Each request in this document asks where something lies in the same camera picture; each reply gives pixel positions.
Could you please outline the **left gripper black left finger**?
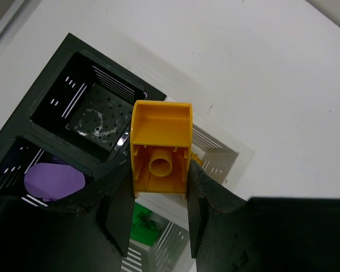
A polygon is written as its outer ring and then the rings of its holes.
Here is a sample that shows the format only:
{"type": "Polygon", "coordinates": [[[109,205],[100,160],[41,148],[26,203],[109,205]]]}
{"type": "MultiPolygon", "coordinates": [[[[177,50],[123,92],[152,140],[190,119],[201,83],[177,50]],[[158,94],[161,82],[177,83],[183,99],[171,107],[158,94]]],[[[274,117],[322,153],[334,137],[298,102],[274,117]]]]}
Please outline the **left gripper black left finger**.
{"type": "Polygon", "coordinates": [[[128,160],[47,207],[0,196],[0,271],[120,271],[133,209],[128,160]]]}

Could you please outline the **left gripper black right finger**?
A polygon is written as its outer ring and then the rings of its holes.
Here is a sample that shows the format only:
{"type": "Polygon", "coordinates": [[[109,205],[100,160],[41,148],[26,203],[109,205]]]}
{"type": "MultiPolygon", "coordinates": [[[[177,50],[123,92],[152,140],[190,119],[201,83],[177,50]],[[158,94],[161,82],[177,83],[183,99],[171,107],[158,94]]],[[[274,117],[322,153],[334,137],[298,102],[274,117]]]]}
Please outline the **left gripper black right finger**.
{"type": "Polygon", "coordinates": [[[253,271],[340,271],[340,199],[244,201],[256,255],[253,271]]]}

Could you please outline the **purple printed oval lego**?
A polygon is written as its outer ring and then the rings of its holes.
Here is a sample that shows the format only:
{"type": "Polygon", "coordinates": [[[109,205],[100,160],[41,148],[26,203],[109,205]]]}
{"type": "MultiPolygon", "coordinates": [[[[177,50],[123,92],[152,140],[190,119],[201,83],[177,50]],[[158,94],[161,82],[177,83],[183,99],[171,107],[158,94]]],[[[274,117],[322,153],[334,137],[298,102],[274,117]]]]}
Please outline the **purple printed oval lego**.
{"type": "Polygon", "coordinates": [[[35,198],[51,202],[65,198],[85,187],[82,172],[66,164],[38,163],[24,175],[24,187],[35,198]]]}

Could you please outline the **green square lego brick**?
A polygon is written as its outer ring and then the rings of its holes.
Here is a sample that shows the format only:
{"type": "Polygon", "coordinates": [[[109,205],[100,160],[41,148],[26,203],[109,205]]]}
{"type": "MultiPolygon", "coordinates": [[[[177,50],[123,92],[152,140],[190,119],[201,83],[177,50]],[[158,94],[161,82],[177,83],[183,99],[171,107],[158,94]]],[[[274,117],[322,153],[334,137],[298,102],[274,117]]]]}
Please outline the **green square lego brick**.
{"type": "Polygon", "coordinates": [[[135,203],[130,238],[152,247],[159,236],[156,223],[150,219],[152,211],[135,203]]]}

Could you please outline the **yellow oval lego brick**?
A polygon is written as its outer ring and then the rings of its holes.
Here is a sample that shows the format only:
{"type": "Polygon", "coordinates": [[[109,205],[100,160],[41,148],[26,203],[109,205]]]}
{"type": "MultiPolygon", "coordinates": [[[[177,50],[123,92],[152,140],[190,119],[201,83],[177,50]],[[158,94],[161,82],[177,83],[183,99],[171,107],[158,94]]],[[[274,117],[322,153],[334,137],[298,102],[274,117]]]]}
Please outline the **yellow oval lego brick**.
{"type": "Polygon", "coordinates": [[[133,192],[186,195],[192,151],[190,103],[138,100],[130,125],[133,192]]]}

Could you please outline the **yellow half-round lego brick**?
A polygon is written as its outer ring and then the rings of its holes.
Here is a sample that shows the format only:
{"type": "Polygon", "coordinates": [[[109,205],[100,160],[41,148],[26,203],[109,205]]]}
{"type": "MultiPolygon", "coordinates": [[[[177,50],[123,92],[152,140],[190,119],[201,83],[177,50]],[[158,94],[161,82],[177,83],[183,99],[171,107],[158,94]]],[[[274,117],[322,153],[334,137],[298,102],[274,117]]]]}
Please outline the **yellow half-round lego brick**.
{"type": "Polygon", "coordinates": [[[203,166],[203,162],[202,160],[198,157],[197,154],[195,154],[194,152],[191,152],[190,154],[190,159],[191,160],[195,160],[201,167],[203,166]]]}

